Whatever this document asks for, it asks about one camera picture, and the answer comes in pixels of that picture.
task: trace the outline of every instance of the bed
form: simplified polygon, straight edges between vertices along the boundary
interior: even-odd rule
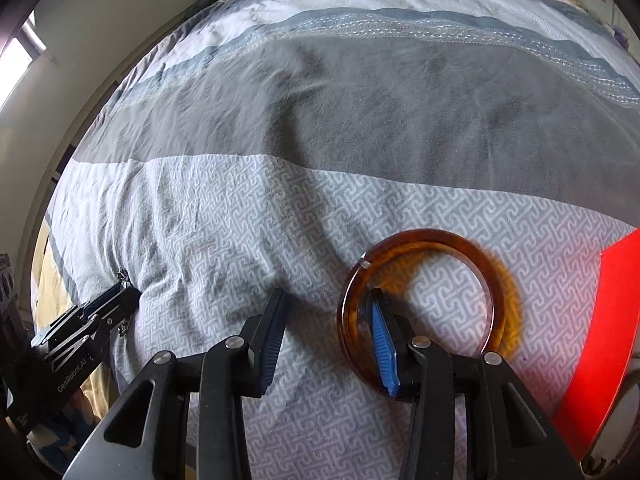
[[[599,254],[639,224],[638,89],[576,0],[223,0],[132,70],[78,146],[46,215],[36,320],[127,269],[142,297],[112,340],[122,389],[156,351],[236,333],[281,286],[294,303],[273,386],[244,404],[255,478],[396,478],[408,408],[340,354],[348,269],[412,228],[478,244],[506,291],[500,352],[553,413]],[[473,351],[483,295],[462,264],[411,256],[376,281]]]

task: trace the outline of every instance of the amber bangle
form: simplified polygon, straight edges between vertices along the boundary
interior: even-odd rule
[[[383,395],[386,395],[386,390],[380,381],[378,368],[370,352],[364,348],[358,330],[360,299],[369,280],[386,263],[401,254],[425,250],[445,252],[459,259],[473,271],[484,290],[486,327],[475,356],[497,350],[502,338],[502,286],[491,261],[478,247],[463,237],[438,229],[416,229],[390,236],[364,253],[350,270],[340,296],[337,315],[340,346],[351,369],[365,384]]]

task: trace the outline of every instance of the wall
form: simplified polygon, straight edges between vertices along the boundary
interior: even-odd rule
[[[640,61],[640,41],[630,23],[626,20],[613,0],[578,0],[601,22],[619,27],[628,39],[628,52],[636,61]]]
[[[16,275],[57,165],[52,158],[83,106],[129,53],[194,1],[42,0],[36,7],[47,55],[0,109],[0,252],[9,253]]]

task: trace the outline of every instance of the red board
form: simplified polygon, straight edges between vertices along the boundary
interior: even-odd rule
[[[640,229],[605,249],[587,339],[554,425],[580,460],[600,433],[633,350],[640,320]]]

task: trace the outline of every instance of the gray stripe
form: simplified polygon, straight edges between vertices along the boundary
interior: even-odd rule
[[[49,226],[51,226],[51,217],[49,216],[49,212],[44,213],[45,221]],[[71,297],[71,301],[74,304],[80,303],[80,298],[78,295],[78,288],[76,287],[76,282],[74,282],[71,275],[66,271],[65,263],[60,256],[60,252],[58,252],[58,246],[56,245],[56,239],[53,236],[53,232],[49,233],[49,247],[51,247],[51,256],[53,257],[53,262],[56,264],[58,268],[58,272],[60,277],[62,278],[62,282],[65,284],[66,292]]]
[[[288,20],[248,28],[237,38],[222,46],[210,46],[191,59],[156,73],[126,91],[116,92],[104,110],[117,110],[131,99],[145,99],[163,86],[185,84],[185,77],[207,70],[209,63],[220,62],[224,56],[237,56],[239,49],[255,43],[281,37],[302,37],[305,34],[338,35],[343,37],[406,36],[431,41],[451,41],[482,44],[503,44],[535,53],[555,62],[570,75],[587,81],[601,95],[622,104],[640,103],[636,88],[625,76],[618,74],[602,58],[594,58],[573,41],[550,40],[532,30],[513,27],[488,16],[469,16],[449,10],[419,12],[408,9],[347,9],[333,8],[299,12]]]
[[[270,41],[103,122],[75,160],[263,153],[542,196],[640,223],[638,113],[502,46]]]

